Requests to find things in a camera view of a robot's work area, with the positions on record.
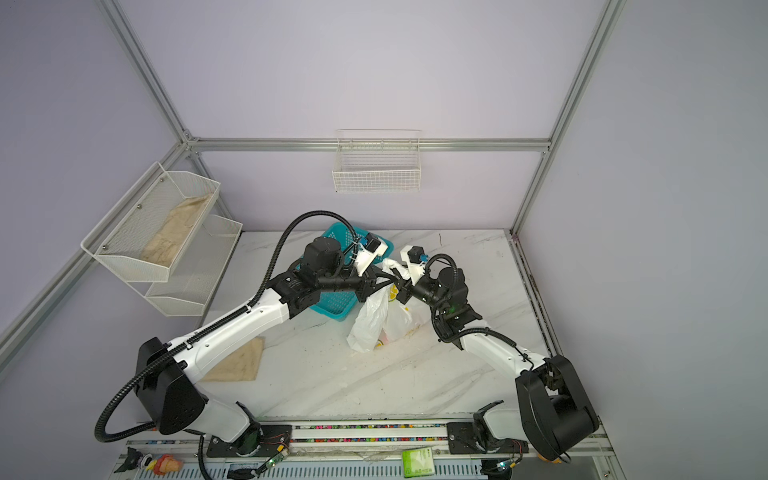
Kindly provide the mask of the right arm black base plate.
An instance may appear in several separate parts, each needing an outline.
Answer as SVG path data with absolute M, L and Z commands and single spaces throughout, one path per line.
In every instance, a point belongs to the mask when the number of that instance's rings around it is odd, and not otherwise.
M 448 422 L 446 424 L 449 452 L 458 454 L 526 454 L 525 440 L 497 438 L 481 422 Z

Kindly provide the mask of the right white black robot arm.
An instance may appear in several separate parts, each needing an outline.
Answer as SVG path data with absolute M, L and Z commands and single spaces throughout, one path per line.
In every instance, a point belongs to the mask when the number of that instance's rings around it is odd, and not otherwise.
M 598 415 L 574 365 L 566 357 L 545 357 L 491 328 L 468 301 L 461 269 L 445 267 L 436 278 L 400 278 L 397 299 L 429 307 L 438 340 L 483 360 L 514 382 L 517 406 L 500 403 L 481 410 L 495 418 L 488 430 L 495 438 L 523 440 L 546 460 L 562 460 L 568 451 L 599 428 Z

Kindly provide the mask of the white plastic bag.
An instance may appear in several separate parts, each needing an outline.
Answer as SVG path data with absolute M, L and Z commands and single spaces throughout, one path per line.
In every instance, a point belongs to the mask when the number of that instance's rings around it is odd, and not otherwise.
M 398 293 L 396 286 L 388 285 L 363 303 L 347 337 L 353 351 L 372 352 L 378 346 L 404 339 L 427 323 L 428 306 L 415 298 L 402 304 L 396 299 Z

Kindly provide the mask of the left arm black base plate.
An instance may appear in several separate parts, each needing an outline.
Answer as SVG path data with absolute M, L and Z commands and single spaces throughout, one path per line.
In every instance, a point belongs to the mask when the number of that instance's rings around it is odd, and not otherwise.
M 280 447 L 289 447 L 292 433 L 290 424 L 261 424 L 259 429 L 249 427 L 233 443 L 213 436 L 205 453 L 209 458 L 270 458 Z

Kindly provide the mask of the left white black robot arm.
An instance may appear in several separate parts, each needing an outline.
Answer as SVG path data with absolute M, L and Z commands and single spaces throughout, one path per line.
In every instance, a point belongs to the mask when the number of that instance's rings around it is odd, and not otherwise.
M 370 295 L 380 272 L 373 265 L 386 253 L 387 245 L 369 234 L 358 244 L 351 264 L 344 261 L 339 242 L 318 237 L 305 247 L 293 269 L 266 284 L 257 301 L 234 310 L 234 318 L 202 335 L 198 329 L 165 346 L 157 340 L 140 348 L 139 359 L 157 359 L 173 347 L 182 350 L 150 374 L 137 387 L 137 397 L 163 435 L 184 430 L 210 434 L 228 443 L 237 443 L 258 430 L 258 423 L 237 402 L 225 403 L 197 387 L 203 378 L 229 355 L 268 329 L 296 317 L 315 305 L 324 291 L 353 291 L 360 298 Z

